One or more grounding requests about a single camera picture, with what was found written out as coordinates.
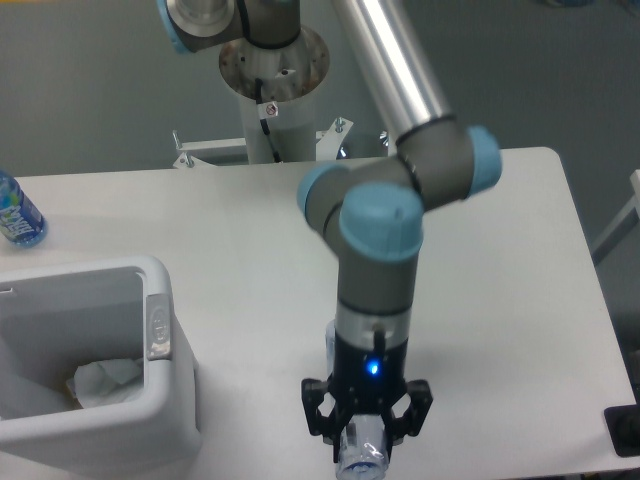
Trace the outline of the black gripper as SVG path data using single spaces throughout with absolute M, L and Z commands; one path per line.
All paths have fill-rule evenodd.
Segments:
M 332 460 L 339 463 L 341 434 L 355 415 L 381 416 L 384 424 L 386 453 L 392 458 L 393 447 L 405 436 L 417 437 L 433 403 L 427 380 L 405 381 L 408 341 L 387 347 L 384 352 L 355 347 L 334 330 L 334 360 L 331 377 L 322 381 L 301 381 L 301 400 L 309 433 L 321 436 L 332 447 Z M 328 416 L 320 406 L 325 397 L 334 400 Z M 393 406 L 404 396 L 409 405 L 400 417 Z

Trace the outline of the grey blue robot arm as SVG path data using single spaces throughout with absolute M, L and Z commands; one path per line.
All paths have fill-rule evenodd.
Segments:
M 316 155 L 302 108 L 323 83 L 329 55 L 304 27 L 296 1 L 161 1 L 173 47 L 220 48 L 219 69 L 245 109 L 253 163 Z M 384 459 L 420 432 L 433 398 L 424 380 L 404 377 L 411 308 L 426 212 L 468 199 L 500 179 L 495 138 L 461 127 L 397 1 L 333 5 L 379 113 L 394 155 L 348 168 L 317 165 L 297 191 L 298 207 L 339 262 L 333 367 L 306 379 L 301 399 L 309 431 L 347 451 L 347 436 L 370 422 Z

